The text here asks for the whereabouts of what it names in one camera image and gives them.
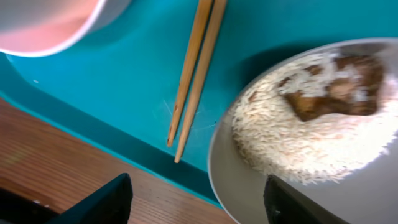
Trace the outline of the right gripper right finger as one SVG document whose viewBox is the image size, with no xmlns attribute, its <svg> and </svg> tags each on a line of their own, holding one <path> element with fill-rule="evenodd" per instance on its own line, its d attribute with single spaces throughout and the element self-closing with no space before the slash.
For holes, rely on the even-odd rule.
<svg viewBox="0 0 398 224">
<path fill-rule="evenodd" d="M 348 224 L 275 175 L 263 198 L 269 224 Z"/>
</svg>

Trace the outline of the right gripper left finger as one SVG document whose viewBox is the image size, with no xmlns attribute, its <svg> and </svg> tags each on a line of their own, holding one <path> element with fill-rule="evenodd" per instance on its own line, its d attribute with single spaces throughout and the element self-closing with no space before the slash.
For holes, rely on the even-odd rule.
<svg viewBox="0 0 398 224">
<path fill-rule="evenodd" d="M 127 224 L 133 191 L 123 173 L 46 224 Z"/>
</svg>

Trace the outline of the cooked white rice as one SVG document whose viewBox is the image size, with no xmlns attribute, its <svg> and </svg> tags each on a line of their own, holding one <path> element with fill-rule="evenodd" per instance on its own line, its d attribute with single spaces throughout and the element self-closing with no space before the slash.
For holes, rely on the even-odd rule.
<svg viewBox="0 0 398 224">
<path fill-rule="evenodd" d="M 279 95 L 279 82 L 289 71 L 326 56 L 344 57 L 331 52 L 300 57 L 262 77 L 236 100 L 233 140 L 254 170 L 301 184 L 337 182 L 389 153 L 397 134 L 397 79 L 383 63 L 379 106 L 369 116 L 333 113 L 304 122 Z"/>
</svg>

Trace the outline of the grey-green bowl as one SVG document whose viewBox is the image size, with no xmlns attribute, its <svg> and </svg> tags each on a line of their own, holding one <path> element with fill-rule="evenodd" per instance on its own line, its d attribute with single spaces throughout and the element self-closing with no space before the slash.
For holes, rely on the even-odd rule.
<svg viewBox="0 0 398 224">
<path fill-rule="evenodd" d="M 255 84 L 268 73 L 300 57 L 337 50 L 344 54 L 377 55 L 397 75 L 397 39 L 366 38 L 317 47 L 287 58 L 257 76 Z M 267 223 L 264 207 L 266 176 L 252 170 L 239 156 L 232 137 L 230 106 L 220 119 L 208 152 L 211 187 L 223 209 L 237 223 Z M 346 179 L 303 185 L 286 181 L 292 192 L 301 192 L 315 203 L 348 223 L 397 223 L 397 143 L 381 156 Z"/>
</svg>

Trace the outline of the brown meat piece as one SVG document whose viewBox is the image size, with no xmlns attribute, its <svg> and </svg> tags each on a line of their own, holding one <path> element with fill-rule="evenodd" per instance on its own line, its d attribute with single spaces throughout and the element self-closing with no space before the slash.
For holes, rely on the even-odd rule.
<svg viewBox="0 0 398 224">
<path fill-rule="evenodd" d="M 289 71 L 278 92 L 304 122 L 333 113 L 369 116 L 378 109 L 383 81 L 384 66 L 376 57 L 326 56 Z"/>
</svg>

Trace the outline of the pink shallow bowl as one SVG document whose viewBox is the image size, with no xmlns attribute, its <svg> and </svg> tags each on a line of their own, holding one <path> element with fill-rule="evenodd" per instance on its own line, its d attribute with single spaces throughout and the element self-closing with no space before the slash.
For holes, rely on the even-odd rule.
<svg viewBox="0 0 398 224">
<path fill-rule="evenodd" d="M 1 0 L 1 52 L 59 53 L 118 18 L 130 0 Z"/>
</svg>

